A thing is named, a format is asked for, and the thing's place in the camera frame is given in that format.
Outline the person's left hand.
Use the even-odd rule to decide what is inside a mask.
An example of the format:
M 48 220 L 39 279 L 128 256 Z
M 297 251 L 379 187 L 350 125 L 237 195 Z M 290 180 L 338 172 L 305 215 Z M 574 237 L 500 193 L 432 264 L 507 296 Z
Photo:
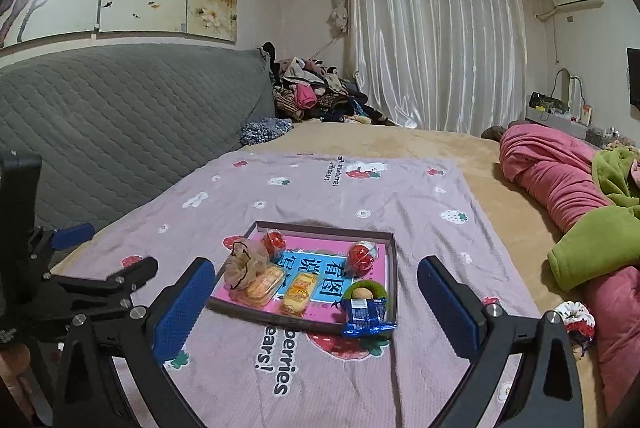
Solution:
M 25 396 L 20 375 L 28 369 L 29 363 L 30 352 L 24 344 L 14 344 L 1 349 L 1 378 L 25 415 L 32 414 L 32 404 Z

